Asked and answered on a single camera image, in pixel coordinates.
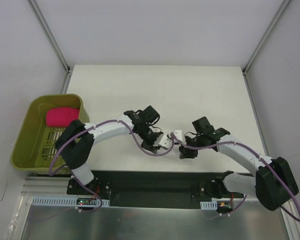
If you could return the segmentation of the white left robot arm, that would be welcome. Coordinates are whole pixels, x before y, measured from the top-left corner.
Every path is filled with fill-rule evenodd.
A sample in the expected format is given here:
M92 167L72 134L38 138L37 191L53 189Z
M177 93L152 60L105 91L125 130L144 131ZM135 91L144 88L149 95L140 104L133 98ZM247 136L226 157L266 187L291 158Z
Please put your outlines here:
M54 146L74 177L79 180L78 188L89 195L95 191L95 177L87 164L87 159L94 145L110 138L132 135L142 140L140 147L156 154L160 145L162 131L153 131L160 119L160 114L151 106L144 110L127 110L116 119L102 123L83 123L73 120L65 128Z

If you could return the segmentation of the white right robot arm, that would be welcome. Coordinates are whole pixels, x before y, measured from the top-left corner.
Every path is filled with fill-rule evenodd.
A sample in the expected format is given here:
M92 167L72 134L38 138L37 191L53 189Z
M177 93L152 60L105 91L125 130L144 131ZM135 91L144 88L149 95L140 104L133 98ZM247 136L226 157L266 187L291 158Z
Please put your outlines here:
M213 149L244 167L250 175L228 170L206 187L212 198L240 193L257 198L268 210L274 211L299 193L297 182L287 160L263 155L241 143L228 130L214 128L204 116L192 122L196 131L180 142L180 159L194 159L200 150Z

